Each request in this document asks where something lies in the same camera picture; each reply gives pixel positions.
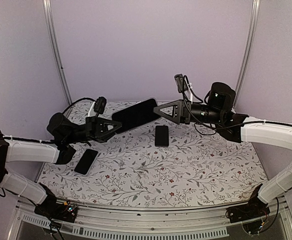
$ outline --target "black bracket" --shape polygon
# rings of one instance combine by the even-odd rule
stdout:
[[[258,198],[261,186],[262,184],[255,188],[247,204],[227,208],[226,217],[229,218],[231,223],[255,219],[270,214],[268,204],[263,203]]]
[[[100,117],[86,117],[86,137],[87,140],[94,140],[105,143],[112,138],[122,126],[121,122]]]
[[[190,123],[190,113],[187,111],[185,104],[182,100],[172,101],[154,107],[154,113],[176,124]]]

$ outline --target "wire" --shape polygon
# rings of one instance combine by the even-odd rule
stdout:
[[[215,135],[217,133],[216,131],[214,133],[202,133],[197,129],[196,123],[194,123],[194,126],[195,126],[195,130],[203,136],[212,136],[212,135]]]
[[[41,211],[41,213],[50,221],[50,233],[51,233],[51,236],[55,239],[55,240],[57,240],[57,238],[53,235],[53,233],[52,233],[52,228],[51,228],[51,225],[53,225],[55,228],[56,228],[56,230],[57,230],[57,232],[58,232],[58,234],[59,234],[59,236],[60,236],[60,238],[61,238],[61,240],[65,240],[64,239],[64,237],[62,236],[62,234],[61,234],[61,232],[60,232],[60,230],[59,230],[59,228],[56,226],[56,224],[55,224],[55,222],[50,218],[50,217],[48,217],[41,209],[40,209],[40,207],[37,205],[37,204],[35,204],[32,200],[30,200],[30,199],[28,199],[28,201],[30,201],[35,207],[38,207],[38,209]]]
[[[68,111],[71,107],[73,107],[76,103],[81,102],[81,101],[83,101],[83,100],[90,100],[90,101],[92,101],[92,102],[95,102],[95,99],[92,99],[92,98],[90,98],[90,97],[83,97],[83,98],[80,98],[80,99],[74,101],[71,105],[69,105],[69,106],[68,106],[68,107],[62,112],[62,114],[65,114],[65,112],[67,112],[67,111]]]
[[[202,104],[204,101],[203,101],[200,97],[198,97],[198,96],[195,94],[195,92],[192,90],[192,88],[190,87],[190,83],[189,83],[189,80],[188,80],[187,75],[184,75],[184,77],[183,77],[183,82],[184,82],[185,80],[187,81],[188,88],[189,88],[190,92],[192,93],[192,95],[193,95],[196,99],[198,99],[198,100],[200,101],[200,103]]]
[[[3,188],[1,190],[2,190],[2,194],[0,194],[0,197],[2,197],[2,198],[6,197],[5,190]]]
[[[263,222],[262,222],[262,224],[261,224],[261,230],[260,231],[258,231],[258,229],[255,229],[253,232],[254,233],[250,233],[250,235],[259,235],[259,234],[261,234],[261,233],[264,233],[265,231],[267,231],[267,230],[269,230],[269,228],[271,228],[272,227],[272,225],[275,223],[275,221],[277,220],[277,217],[278,217],[278,214],[279,214],[279,206],[280,206],[280,204],[279,204],[279,200],[278,200],[278,198],[276,197],[276,200],[277,200],[277,212],[276,212],[276,215],[275,215],[275,218],[273,219],[273,221],[271,222],[271,224],[267,227],[267,228],[264,228],[264,225],[266,224],[266,220],[269,218],[269,216],[268,216],[268,214],[265,212],[265,214],[266,214],[266,220],[264,220]]]
[[[207,95],[205,96],[205,104],[207,104],[208,105],[208,102],[207,102],[207,98],[209,97],[209,95],[210,95],[210,91],[207,93]]]
[[[184,87],[184,83],[185,83],[185,80],[183,78],[182,87]],[[185,93],[182,92],[182,95],[183,95],[183,101],[184,101],[185,107],[186,107],[187,111],[189,112],[189,114],[194,118],[194,120],[196,120],[197,123],[201,124],[202,126],[205,126],[206,128],[209,128],[209,129],[212,129],[212,130],[215,130],[215,131],[216,130],[231,129],[231,128],[234,128],[234,127],[241,127],[241,126],[244,126],[244,125],[247,125],[247,124],[274,124],[274,125],[292,127],[292,124],[289,124],[289,123],[276,122],[276,121],[261,121],[261,120],[260,121],[247,121],[247,122],[235,124],[235,125],[232,125],[232,126],[212,127],[212,126],[209,126],[209,125],[201,122],[199,119],[196,118],[196,116],[193,115],[193,113],[191,112],[191,110],[189,109],[189,107],[187,105],[187,102],[186,102],[186,99],[185,99],[186,98]]]
[[[275,215],[275,218],[274,220],[272,221],[272,223],[266,228],[266,229],[262,229],[261,230],[261,233],[264,233],[265,231],[269,230],[269,228],[272,227],[272,225],[275,223],[277,217],[278,217],[278,214],[279,214],[279,199],[276,197],[276,200],[277,200],[277,212],[276,212],[276,215]]]
[[[41,140],[36,140],[36,139],[14,137],[14,136],[4,136],[3,138],[7,140],[24,141],[24,142],[38,143],[38,144],[54,144],[53,141],[41,141]]]

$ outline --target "leaf pattern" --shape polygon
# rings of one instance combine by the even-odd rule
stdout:
[[[103,118],[134,102],[109,102]],[[69,119],[85,123],[91,103],[76,104]],[[169,127],[168,147],[155,147],[155,126]],[[202,133],[210,129],[197,126]],[[39,182],[61,199],[131,207],[193,207],[249,199],[266,181],[264,169],[250,143],[229,142],[201,135],[192,125],[163,118],[115,135],[106,143],[73,144],[67,165],[46,163]],[[86,149],[99,152],[87,176],[74,173]]]

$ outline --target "smartphone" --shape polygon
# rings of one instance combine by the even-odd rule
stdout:
[[[156,126],[155,146],[156,147],[168,147],[169,146],[168,126]]]
[[[77,166],[74,169],[75,173],[86,175],[97,157],[98,152],[95,150],[87,149],[80,158]]]
[[[159,115],[153,112],[154,107],[157,106],[156,100],[151,98],[115,112],[111,118],[122,124],[122,127],[116,133],[126,132],[160,118]]]

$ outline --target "lavender wall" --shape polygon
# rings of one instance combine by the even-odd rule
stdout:
[[[236,86],[251,0],[53,0],[58,45],[72,98],[176,100],[174,75],[205,96]]]
[[[251,59],[237,111],[292,123],[292,0],[262,1]],[[292,152],[256,144],[271,178],[292,160]],[[292,190],[286,194],[292,212]]]
[[[0,1],[0,129],[26,138],[49,137],[49,118],[66,106],[48,38],[42,0]],[[16,163],[33,179],[38,164]],[[0,198],[0,240],[16,198]]]

